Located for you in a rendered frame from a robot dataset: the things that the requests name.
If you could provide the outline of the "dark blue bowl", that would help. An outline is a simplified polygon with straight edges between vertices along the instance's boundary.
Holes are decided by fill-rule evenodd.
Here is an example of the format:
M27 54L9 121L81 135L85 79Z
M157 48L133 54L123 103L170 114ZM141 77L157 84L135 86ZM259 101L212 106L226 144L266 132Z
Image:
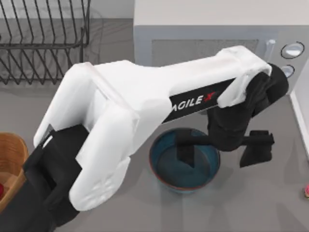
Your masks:
M177 159L176 134L182 128L161 133L149 152L150 168L163 186L180 194L194 193L209 184L217 175L221 157L210 145L194 145L194 167Z

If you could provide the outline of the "small microwave knob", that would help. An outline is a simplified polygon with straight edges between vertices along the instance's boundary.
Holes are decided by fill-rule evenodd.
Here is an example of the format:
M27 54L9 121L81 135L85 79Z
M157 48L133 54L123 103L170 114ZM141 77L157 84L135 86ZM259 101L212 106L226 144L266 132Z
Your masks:
M284 72L286 78L290 78L295 73L295 68L292 65L282 66L281 70Z

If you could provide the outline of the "large microwave knob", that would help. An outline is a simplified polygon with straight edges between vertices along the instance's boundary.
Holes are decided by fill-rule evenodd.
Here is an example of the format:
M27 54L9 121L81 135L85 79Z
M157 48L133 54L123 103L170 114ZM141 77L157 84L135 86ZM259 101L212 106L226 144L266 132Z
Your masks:
M281 56L285 59L294 59L304 52L304 45L300 42L295 42L285 45L281 50Z

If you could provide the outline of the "pale microwave oven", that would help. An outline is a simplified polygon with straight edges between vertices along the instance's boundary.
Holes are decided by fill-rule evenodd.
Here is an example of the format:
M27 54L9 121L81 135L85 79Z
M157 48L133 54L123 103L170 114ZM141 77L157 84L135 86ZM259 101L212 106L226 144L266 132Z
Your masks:
M135 0L134 149L162 124L215 107L253 107L255 117L288 94L309 60L308 10L309 0ZM304 52L283 58L295 42Z

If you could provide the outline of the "wooden basket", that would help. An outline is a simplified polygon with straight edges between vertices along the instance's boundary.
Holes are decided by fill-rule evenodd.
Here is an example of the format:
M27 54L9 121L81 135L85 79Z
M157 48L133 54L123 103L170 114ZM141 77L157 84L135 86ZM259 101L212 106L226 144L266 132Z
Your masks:
M25 141L10 132L0 132L0 183L5 192L0 198L0 212L9 204L25 182L23 165L27 160Z

